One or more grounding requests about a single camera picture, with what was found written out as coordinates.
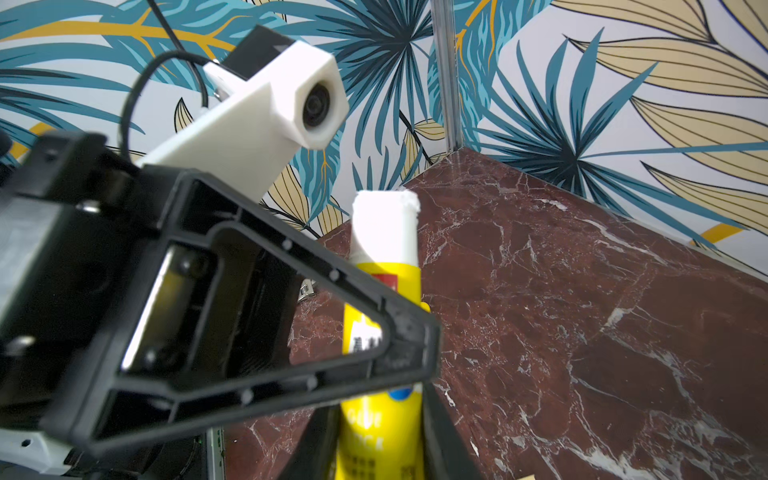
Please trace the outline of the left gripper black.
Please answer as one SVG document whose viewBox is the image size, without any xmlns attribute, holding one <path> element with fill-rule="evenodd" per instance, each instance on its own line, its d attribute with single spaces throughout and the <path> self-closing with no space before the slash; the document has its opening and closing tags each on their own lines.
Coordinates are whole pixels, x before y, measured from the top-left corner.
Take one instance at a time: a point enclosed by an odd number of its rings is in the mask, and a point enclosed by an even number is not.
<svg viewBox="0 0 768 480">
<path fill-rule="evenodd" d="M 382 337 L 294 364 L 300 283 Z M 432 379 L 420 306 L 210 174 L 50 131 L 1 188 L 1 425 L 93 456 Z"/>
</svg>

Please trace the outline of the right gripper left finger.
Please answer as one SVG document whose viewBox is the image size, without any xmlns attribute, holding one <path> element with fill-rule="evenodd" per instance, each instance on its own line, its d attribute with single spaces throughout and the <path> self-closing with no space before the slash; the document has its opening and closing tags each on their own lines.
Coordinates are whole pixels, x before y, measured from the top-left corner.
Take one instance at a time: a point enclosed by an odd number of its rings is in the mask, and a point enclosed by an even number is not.
<svg viewBox="0 0 768 480">
<path fill-rule="evenodd" d="M 331 479 L 340 418 L 341 407 L 338 405 L 316 409 L 277 479 Z"/>
</svg>

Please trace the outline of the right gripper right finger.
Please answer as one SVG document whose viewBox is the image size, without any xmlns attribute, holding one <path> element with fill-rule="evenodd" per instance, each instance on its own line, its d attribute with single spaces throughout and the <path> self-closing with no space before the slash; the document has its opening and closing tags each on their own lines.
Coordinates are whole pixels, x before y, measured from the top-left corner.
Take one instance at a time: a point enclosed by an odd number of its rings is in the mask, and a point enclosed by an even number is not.
<svg viewBox="0 0 768 480">
<path fill-rule="evenodd" d="M 422 425 L 427 479 L 481 479 L 447 408 L 432 383 L 423 385 Z"/>
</svg>

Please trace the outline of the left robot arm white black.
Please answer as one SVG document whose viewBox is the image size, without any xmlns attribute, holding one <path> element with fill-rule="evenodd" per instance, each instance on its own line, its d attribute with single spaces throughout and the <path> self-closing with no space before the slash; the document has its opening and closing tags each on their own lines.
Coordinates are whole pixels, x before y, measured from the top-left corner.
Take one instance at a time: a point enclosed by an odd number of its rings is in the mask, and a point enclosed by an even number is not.
<svg viewBox="0 0 768 480">
<path fill-rule="evenodd" d="M 1 461 L 213 479 L 213 431 L 314 409 L 286 479 L 327 479 L 341 401 L 438 368 L 403 295 L 212 175 L 51 131 L 1 177 Z"/>
</svg>

